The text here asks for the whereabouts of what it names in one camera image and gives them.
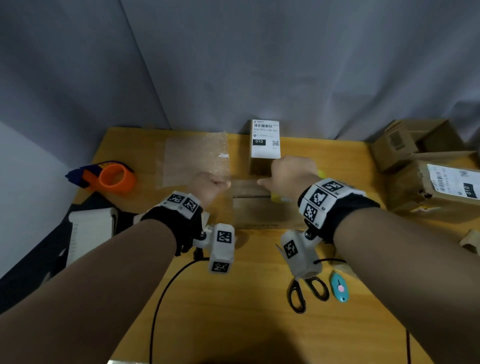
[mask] black wrist strap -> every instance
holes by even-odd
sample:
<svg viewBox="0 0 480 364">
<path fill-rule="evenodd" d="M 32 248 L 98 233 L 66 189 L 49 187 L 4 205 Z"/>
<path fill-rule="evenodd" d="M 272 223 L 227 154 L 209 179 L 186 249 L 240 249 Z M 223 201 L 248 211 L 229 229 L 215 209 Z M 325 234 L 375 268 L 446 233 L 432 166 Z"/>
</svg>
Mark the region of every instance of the black wrist strap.
<svg viewBox="0 0 480 364">
<path fill-rule="evenodd" d="M 298 206 L 300 206 L 303 197 L 309 189 L 310 187 L 301 194 L 298 200 Z M 322 238 L 326 243 L 333 244 L 333 236 L 343 219 L 355 210 L 369 207 L 380 207 L 380 204 L 360 194 L 349 194 L 348 196 L 337 199 L 332 209 L 328 211 L 325 222 L 320 229 L 316 229 L 307 219 L 305 219 L 305 223 L 309 229 L 316 230 L 317 236 Z"/>
<path fill-rule="evenodd" d="M 175 236 L 177 242 L 175 256 L 180 256 L 181 253 L 187 253 L 191 249 L 193 239 L 200 239 L 203 231 L 202 212 L 203 209 L 198 206 L 192 218 L 188 220 L 176 210 L 156 206 L 143 215 L 141 221 L 152 218 L 163 222 Z"/>
</svg>

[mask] hand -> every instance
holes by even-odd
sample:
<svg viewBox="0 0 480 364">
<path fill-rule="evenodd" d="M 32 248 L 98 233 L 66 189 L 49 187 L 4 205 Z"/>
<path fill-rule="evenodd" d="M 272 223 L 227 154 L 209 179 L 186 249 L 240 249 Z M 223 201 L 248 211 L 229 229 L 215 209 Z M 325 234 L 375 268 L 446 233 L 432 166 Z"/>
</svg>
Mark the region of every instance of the hand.
<svg viewBox="0 0 480 364">
<path fill-rule="evenodd" d="M 187 193 L 200 200 L 200 206 L 205 209 L 215 199 L 216 195 L 230 188 L 232 183 L 208 172 L 200 172 L 187 185 Z"/>
<path fill-rule="evenodd" d="M 259 179 L 257 183 L 296 204 L 303 191 L 320 180 L 312 159 L 285 156 L 273 161 L 272 177 Z"/>
</svg>

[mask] orange tape dispenser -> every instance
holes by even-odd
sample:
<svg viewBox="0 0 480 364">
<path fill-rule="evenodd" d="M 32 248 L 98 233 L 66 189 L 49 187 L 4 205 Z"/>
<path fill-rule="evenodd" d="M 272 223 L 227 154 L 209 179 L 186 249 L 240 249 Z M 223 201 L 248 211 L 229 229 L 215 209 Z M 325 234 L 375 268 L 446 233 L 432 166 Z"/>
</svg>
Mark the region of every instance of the orange tape dispenser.
<svg viewBox="0 0 480 364">
<path fill-rule="evenodd" d="M 126 194 L 137 183 L 133 170 L 125 163 L 108 160 L 68 172 L 65 177 L 79 187 L 91 191 Z"/>
</svg>

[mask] barcode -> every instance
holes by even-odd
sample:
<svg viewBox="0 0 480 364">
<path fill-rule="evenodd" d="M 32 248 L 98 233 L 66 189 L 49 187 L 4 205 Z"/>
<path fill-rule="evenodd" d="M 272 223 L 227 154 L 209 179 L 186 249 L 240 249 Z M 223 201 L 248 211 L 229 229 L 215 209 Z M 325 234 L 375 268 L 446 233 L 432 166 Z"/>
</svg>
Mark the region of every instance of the barcode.
<svg viewBox="0 0 480 364">
<path fill-rule="evenodd" d="M 437 173 L 438 188 L 440 188 L 440 191 L 445 192 L 444 178 L 442 177 L 442 174 L 440 172 L 436 172 L 436 173 Z"/>
<path fill-rule="evenodd" d="M 390 134 L 390 141 L 392 142 L 395 150 L 400 150 L 402 148 L 405 148 L 405 144 L 403 144 L 403 140 L 399 132 Z"/>
</svg>

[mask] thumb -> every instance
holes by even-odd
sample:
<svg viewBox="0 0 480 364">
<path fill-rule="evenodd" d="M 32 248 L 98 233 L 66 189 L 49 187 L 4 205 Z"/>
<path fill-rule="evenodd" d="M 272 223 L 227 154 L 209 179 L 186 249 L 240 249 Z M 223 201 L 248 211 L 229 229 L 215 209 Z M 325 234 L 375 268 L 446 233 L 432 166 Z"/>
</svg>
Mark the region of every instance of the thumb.
<svg viewBox="0 0 480 364">
<path fill-rule="evenodd" d="M 223 192 L 227 189 L 230 188 L 230 186 L 232 185 L 232 182 L 230 181 L 227 181 L 227 182 L 217 182 L 215 183 L 216 186 L 218 187 L 218 192 Z"/>
<path fill-rule="evenodd" d="M 257 183 L 263 187 L 265 187 L 267 190 L 272 191 L 272 185 L 273 181 L 272 178 L 261 178 L 257 181 Z"/>
</svg>

